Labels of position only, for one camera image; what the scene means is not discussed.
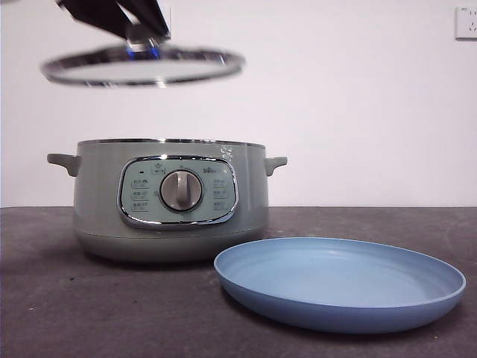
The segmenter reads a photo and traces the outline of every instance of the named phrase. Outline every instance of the multi cooker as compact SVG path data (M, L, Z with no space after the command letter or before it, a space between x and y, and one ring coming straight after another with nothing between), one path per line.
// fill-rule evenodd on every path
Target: multi cooker
M82 246L134 262L202 260L261 239L267 176L287 163L260 144L202 139L87 140L47 159L75 177Z

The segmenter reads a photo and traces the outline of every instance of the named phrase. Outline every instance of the glass lid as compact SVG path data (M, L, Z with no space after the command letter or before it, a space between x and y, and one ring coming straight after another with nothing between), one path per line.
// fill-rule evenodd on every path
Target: glass lid
M239 73L244 63L242 56L225 51L161 43L140 49L123 45L64 57L44 64L42 72L50 81L62 84L166 87Z
M166 87L239 73L245 60L213 48L168 44L157 0L57 0L74 19L122 37L122 45L51 60L41 66L52 82L88 87Z

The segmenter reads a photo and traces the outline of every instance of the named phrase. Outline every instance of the wall socket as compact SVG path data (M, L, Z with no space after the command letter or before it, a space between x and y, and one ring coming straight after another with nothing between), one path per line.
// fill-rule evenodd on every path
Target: wall socket
M455 38L477 40L477 6L455 9Z

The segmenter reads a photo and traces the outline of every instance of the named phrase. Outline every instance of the control panel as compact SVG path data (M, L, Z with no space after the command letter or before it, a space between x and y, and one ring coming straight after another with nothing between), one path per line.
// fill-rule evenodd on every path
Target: control panel
M238 199L233 167L221 158L198 156L131 160L118 191L119 211L128 224L161 230L225 222Z

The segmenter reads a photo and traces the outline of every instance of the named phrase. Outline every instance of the gray countertop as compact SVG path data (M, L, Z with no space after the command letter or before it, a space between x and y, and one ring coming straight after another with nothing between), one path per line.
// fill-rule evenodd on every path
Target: gray countertop
M477 207L275 207L267 237L328 236L440 258L467 278L461 303L403 333L289 327L237 304L212 261L114 263L85 254L71 207L1 210L2 357L475 357Z

